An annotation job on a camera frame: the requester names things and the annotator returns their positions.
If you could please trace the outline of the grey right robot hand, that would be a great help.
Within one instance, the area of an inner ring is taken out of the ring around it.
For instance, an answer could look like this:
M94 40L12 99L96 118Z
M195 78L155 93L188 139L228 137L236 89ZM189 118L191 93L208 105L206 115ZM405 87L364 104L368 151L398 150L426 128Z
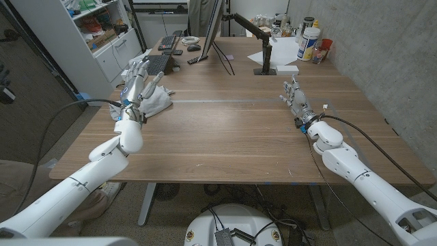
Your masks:
M301 90L299 82L292 75L292 82L283 82L284 92L287 98L280 95L279 98L287 104L291 113L295 116L296 128L306 133L309 127L320 120L321 116L314 113L305 93Z

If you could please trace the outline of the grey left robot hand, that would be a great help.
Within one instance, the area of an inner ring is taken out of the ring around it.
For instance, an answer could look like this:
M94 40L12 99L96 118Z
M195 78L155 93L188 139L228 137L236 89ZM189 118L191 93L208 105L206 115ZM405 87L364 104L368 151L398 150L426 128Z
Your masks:
M159 72L152 81L145 85L145 77L147 77L146 68L150 61L133 62L128 69L124 89L120 94L120 115L118 120L133 120L142 122L144 113L139 110L143 99L148 99L154 93L156 85L165 75L163 71Z

